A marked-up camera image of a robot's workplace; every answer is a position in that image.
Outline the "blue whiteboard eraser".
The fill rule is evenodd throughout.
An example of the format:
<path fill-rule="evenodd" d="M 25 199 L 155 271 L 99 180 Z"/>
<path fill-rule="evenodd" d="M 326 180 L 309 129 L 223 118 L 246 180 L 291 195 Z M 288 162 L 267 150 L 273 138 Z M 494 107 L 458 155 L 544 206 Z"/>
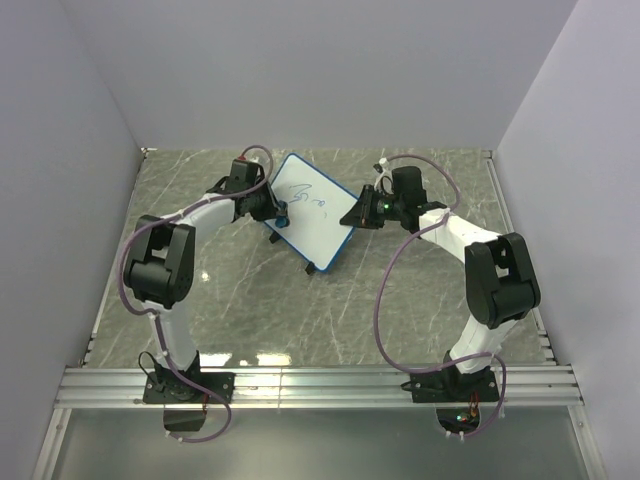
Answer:
<path fill-rule="evenodd" d="M 278 202 L 277 214 L 274 220 L 274 225 L 276 228 L 279 228 L 279 229 L 286 228 L 290 225 L 290 220 L 288 215 L 288 205 L 285 201 L 280 200 Z"/>

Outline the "blue-framed small whiteboard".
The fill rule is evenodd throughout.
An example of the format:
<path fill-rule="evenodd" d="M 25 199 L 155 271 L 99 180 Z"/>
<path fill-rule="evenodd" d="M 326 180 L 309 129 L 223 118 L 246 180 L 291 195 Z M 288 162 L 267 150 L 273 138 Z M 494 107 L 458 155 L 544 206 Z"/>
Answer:
<path fill-rule="evenodd" d="M 274 219 L 264 224 L 316 271 L 328 271 L 354 232 L 340 219 L 357 197 L 296 153 L 283 160 L 271 187 L 286 203 L 289 225 Z"/>

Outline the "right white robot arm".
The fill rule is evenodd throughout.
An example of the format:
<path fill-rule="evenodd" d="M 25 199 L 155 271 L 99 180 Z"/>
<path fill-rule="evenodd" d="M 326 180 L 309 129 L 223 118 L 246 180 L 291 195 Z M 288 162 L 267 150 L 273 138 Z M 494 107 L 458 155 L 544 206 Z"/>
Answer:
<path fill-rule="evenodd" d="M 462 402 L 475 395 L 496 401 L 491 363 L 509 331 L 541 300 L 526 242 L 518 233 L 500 235 L 478 227 L 429 200 L 417 167 L 393 169 L 391 182 L 390 192 L 364 185 L 341 225 L 377 230 L 395 221 L 412 238 L 451 254 L 464 266 L 470 312 L 442 366 L 409 370 L 403 387 L 426 402 Z"/>

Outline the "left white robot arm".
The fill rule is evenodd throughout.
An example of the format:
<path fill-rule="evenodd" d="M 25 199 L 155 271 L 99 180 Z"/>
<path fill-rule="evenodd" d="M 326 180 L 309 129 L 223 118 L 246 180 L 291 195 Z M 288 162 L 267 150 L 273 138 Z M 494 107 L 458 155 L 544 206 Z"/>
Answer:
<path fill-rule="evenodd" d="M 230 173 L 193 204 L 164 216 L 144 215 L 125 243 L 119 261 L 119 294 L 125 308 L 150 319 L 157 353 L 152 389 L 190 402 L 210 389 L 189 333 L 186 298 L 195 276 L 197 241 L 249 215 L 256 221 L 288 219 L 263 166 L 244 155 Z"/>

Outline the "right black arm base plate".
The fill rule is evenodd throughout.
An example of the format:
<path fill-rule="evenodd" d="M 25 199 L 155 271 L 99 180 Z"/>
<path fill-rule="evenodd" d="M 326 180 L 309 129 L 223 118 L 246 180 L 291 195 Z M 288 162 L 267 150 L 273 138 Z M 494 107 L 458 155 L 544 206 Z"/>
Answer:
<path fill-rule="evenodd" d="M 414 403 L 464 403 L 472 399 L 496 402 L 500 394 L 493 371 L 486 367 L 476 373 L 461 374 L 449 367 L 430 374 L 411 374 L 401 385 Z"/>

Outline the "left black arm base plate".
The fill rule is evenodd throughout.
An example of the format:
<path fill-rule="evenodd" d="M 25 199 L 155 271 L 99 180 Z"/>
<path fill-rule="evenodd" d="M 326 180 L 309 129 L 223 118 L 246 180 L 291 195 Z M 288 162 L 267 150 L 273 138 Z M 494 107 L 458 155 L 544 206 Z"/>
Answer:
<path fill-rule="evenodd" d="M 197 384 L 194 387 L 178 378 L 171 370 L 161 369 L 148 375 L 143 393 L 145 404 L 220 403 L 211 392 L 230 403 L 236 375 L 231 372 L 182 372 L 182 375 Z"/>

